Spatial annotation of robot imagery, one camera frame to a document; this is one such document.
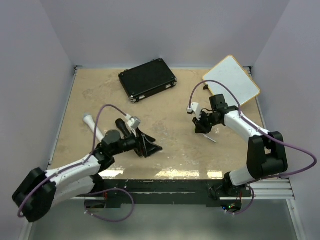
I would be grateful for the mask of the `white marker pen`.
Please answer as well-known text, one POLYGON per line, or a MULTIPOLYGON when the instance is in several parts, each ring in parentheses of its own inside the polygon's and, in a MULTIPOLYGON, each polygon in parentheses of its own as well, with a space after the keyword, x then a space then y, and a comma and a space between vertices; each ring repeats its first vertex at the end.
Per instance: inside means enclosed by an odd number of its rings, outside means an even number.
POLYGON ((212 141, 213 143, 217 143, 213 138, 207 136, 207 135, 203 135, 206 139, 212 141))

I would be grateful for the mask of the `orange framed whiteboard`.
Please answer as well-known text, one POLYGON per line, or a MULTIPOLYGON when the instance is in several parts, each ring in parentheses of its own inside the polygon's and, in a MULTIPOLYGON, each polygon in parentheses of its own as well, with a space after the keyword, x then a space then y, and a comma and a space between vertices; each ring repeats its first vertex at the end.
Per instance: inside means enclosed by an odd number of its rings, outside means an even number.
POLYGON ((243 106, 261 90, 233 55, 226 56, 202 78, 213 95, 222 94, 229 106, 243 106))

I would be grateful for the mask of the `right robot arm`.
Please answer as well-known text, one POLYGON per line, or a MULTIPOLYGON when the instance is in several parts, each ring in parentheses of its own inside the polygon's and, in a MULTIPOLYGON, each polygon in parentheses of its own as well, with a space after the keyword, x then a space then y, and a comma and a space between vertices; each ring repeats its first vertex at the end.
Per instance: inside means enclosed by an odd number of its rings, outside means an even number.
POLYGON ((222 191, 233 197, 250 182, 287 171, 288 161, 281 133, 260 128, 241 113, 237 106, 229 106, 222 94, 210 97, 209 101, 210 110, 201 108, 197 102, 187 107, 187 113, 195 115, 192 120, 195 133, 205 135, 211 132, 212 127, 223 125, 247 143, 246 165, 226 173, 215 192, 222 191))

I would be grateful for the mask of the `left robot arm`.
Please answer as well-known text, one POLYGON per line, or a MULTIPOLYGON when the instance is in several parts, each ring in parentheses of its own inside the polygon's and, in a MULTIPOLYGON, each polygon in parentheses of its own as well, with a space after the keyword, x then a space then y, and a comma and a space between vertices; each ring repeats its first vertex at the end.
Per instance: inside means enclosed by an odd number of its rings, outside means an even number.
POLYGON ((17 216, 33 223, 60 202, 79 195, 99 196, 104 190, 99 173, 115 163, 116 155, 136 151, 138 156, 148 158, 163 150, 155 142, 140 130, 124 135, 118 130, 109 130, 84 158, 56 169, 31 170, 12 195, 18 206, 17 216))

